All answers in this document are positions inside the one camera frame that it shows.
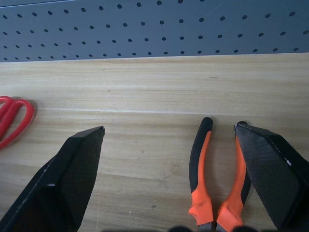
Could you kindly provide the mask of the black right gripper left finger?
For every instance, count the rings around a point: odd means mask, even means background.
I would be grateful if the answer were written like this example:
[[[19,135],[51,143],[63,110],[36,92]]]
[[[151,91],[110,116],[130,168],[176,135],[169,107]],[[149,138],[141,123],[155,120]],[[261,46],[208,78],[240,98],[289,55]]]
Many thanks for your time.
[[[0,232],[77,232],[98,172],[103,126],[69,137],[0,220]]]

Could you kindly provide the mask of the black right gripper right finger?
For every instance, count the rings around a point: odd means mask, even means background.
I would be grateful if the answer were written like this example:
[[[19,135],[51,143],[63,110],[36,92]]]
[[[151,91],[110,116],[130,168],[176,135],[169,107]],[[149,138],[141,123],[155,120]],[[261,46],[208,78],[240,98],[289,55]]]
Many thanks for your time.
[[[249,178],[275,227],[309,232],[309,161],[281,135],[236,124]]]

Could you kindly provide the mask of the orange and black pliers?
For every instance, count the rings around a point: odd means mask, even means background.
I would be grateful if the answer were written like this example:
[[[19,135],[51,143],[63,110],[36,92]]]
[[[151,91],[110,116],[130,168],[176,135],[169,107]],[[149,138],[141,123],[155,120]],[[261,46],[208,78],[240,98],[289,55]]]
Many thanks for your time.
[[[251,180],[239,139],[235,137],[235,180],[228,197],[218,210],[217,219],[214,219],[212,202],[205,182],[205,160],[212,127],[213,120],[210,117],[203,118],[192,146],[189,161],[192,205],[189,214],[194,217],[199,232],[232,232],[235,228],[243,226],[241,214],[250,191]]]

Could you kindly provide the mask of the red handled scissors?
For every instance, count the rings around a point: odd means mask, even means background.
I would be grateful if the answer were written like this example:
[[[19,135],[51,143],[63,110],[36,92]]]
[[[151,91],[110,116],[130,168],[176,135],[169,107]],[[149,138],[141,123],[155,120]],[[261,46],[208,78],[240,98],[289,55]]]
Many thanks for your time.
[[[13,99],[8,96],[0,96],[0,104],[3,104],[0,107],[0,139],[10,127],[18,110],[23,106],[26,108],[25,116],[18,127],[7,138],[0,141],[0,149],[2,149],[16,139],[31,123],[34,116],[34,107],[27,100]]]

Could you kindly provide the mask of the grey perforated pegboard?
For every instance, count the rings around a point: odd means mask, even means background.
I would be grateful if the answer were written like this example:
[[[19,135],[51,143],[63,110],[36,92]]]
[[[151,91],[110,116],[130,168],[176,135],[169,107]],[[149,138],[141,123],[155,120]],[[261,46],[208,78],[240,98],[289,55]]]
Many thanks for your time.
[[[0,62],[309,52],[309,0],[0,0]]]

